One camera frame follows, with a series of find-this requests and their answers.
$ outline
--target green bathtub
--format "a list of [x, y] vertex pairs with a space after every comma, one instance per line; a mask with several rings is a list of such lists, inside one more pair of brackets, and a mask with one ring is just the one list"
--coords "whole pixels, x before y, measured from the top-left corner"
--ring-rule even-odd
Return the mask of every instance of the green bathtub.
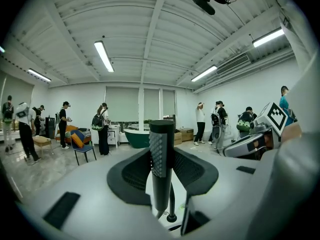
[[149, 131], [125, 129], [124, 134], [133, 148], [142, 149], [149, 147]]

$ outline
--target ceiling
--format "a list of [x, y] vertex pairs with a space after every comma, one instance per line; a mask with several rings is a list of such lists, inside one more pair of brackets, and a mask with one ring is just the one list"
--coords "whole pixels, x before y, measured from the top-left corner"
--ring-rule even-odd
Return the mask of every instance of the ceiling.
[[[50, 87], [90, 82], [136, 82], [198, 89], [212, 65], [246, 54], [254, 65], [291, 49], [285, 36], [254, 48], [252, 41], [280, 27], [276, 0], [211, 2], [206, 14], [192, 0], [29, 0], [3, 44], [6, 60], [52, 79]], [[114, 73], [94, 42], [103, 41]]]

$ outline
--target black cap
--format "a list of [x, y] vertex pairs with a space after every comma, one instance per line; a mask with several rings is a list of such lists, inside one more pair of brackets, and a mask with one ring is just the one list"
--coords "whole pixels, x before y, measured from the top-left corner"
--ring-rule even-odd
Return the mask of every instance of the black cap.
[[286, 87], [285, 85], [282, 86], [282, 87], [281, 87], [281, 96], [283, 96], [283, 95], [282, 95], [283, 90], [288, 90], [288, 91], [289, 91], [288, 87]]
[[288, 87], [286, 87], [286, 86], [284, 85], [284, 86], [281, 87], [281, 92], [282, 92], [283, 90], [285, 90], [285, 89], [287, 89], [287, 90], [289, 91]]

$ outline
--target cardboard box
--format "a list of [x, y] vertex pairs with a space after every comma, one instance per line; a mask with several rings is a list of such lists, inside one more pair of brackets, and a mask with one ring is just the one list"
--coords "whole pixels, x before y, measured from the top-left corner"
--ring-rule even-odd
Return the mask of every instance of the cardboard box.
[[173, 145], [179, 145], [182, 143], [182, 133], [181, 132], [177, 132], [174, 134], [174, 143]]
[[194, 140], [194, 129], [181, 128], [179, 131], [182, 133], [182, 141], [193, 141]]

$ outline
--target concrete floor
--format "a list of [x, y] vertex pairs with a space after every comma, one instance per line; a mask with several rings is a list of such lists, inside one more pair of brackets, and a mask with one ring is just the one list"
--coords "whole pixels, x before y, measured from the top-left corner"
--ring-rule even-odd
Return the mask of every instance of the concrete floor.
[[[192, 149], [199, 152], [199, 157], [201, 157], [201, 153], [216, 154], [214, 153], [212, 146], [207, 143], [195, 146], [192, 141], [186, 141], [177, 147], [179, 146], [184, 149]], [[49, 148], [50, 146], [45, 146], [43, 148], [42, 160], [39, 163], [30, 166], [27, 165], [24, 160], [26, 155], [20, 141], [16, 142], [14, 149], [9, 154], [5, 153], [4, 145], [0, 145], [0, 159], [6, 170], [8, 180], [23, 203], [27, 204], [37, 191], [56, 183], [61, 177], [78, 167], [75, 153], [71, 147], [67, 150], [62, 149], [60, 143], [56, 143], [56, 141], [53, 140], [53, 155]], [[35, 146], [35, 149], [38, 155], [40, 155], [40, 148]], [[129, 144], [121, 144], [118, 148], [115, 148], [114, 145], [110, 146], [112, 156], [116, 156], [119, 153], [126, 153], [132, 149], [133, 148]], [[97, 145], [94, 147], [94, 151], [97, 160], [102, 158], [108, 159], [108, 157], [100, 155]], [[77, 153], [77, 156], [80, 166], [86, 163], [83, 153]], [[87, 153], [87, 158], [88, 162], [95, 160], [92, 151]]]

